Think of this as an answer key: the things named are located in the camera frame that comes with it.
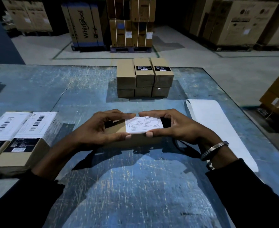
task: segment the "black sleeve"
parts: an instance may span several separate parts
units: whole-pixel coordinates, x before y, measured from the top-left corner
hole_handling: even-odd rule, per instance
[[[42,227],[64,187],[28,171],[0,198],[0,227]]]
[[[279,227],[279,196],[243,159],[206,175],[236,227]]]

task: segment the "bracelet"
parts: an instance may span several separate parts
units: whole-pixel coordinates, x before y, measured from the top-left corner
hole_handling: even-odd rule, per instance
[[[217,153],[220,147],[222,146],[228,146],[229,143],[228,142],[220,142],[216,145],[214,145],[213,147],[211,147],[210,149],[208,149],[206,152],[204,152],[201,156],[201,160],[202,161],[207,161],[212,159]]]

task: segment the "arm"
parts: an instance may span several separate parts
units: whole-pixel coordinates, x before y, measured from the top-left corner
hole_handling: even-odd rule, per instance
[[[54,180],[70,158],[79,151],[131,138],[128,133],[106,134],[104,122],[134,117],[135,114],[119,110],[98,112],[54,145],[32,171],[0,198],[0,227],[42,227],[65,187]]]
[[[171,127],[150,130],[146,133],[148,137],[170,136],[204,149],[222,141],[212,130],[175,109],[146,111],[139,115],[171,119]],[[210,161],[215,170],[206,175],[236,227],[279,224],[279,196],[251,171],[243,159],[238,159],[229,147],[222,146]]]

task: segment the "white label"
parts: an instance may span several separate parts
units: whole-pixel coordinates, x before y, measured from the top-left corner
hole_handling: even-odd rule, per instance
[[[243,34],[244,34],[244,35],[249,34],[250,30],[251,30],[251,29],[246,29],[246,30],[244,30]]]
[[[136,117],[126,120],[127,133],[146,133],[149,130],[160,128],[163,128],[163,124],[160,118]]]
[[[25,151],[25,149],[26,149],[26,147],[24,147],[24,148],[14,148],[12,150],[12,152],[23,152],[23,151]]]
[[[62,123],[57,112],[34,112],[15,138],[43,138],[51,146]]]
[[[126,31],[126,38],[132,38],[132,32]]]
[[[27,22],[27,23],[32,23],[31,20],[29,18],[24,18],[24,20]]]
[[[4,113],[0,118],[0,141],[11,141],[31,115],[26,112]]]
[[[43,21],[44,21],[46,24],[50,24],[50,21],[49,21],[47,18],[44,18]]]
[[[271,104],[273,104],[275,107],[279,108],[279,98],[275,98]]]
[[[146,38],[147,39],[152,39],[152,35],[153,35],[153,32],[147,32]]]

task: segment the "scratched table surface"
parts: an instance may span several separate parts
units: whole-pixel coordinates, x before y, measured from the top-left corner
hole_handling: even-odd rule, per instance
[[[173,68],[168,98],[122,99],[116,68],[0,65],[0,116],[5,111],[58,111],[58,138],[97,111],[175,108],[186,99],[214,99],[259,167],[258,176],[279,195],[279,152],[232,99],[200,68]],[[65,184],[45,227],[230,227],[205,176],[206,163],[180,153],[169,138],[133,149],[76,154],[62,169]],[[0,179],[0,197],[17,179]]]

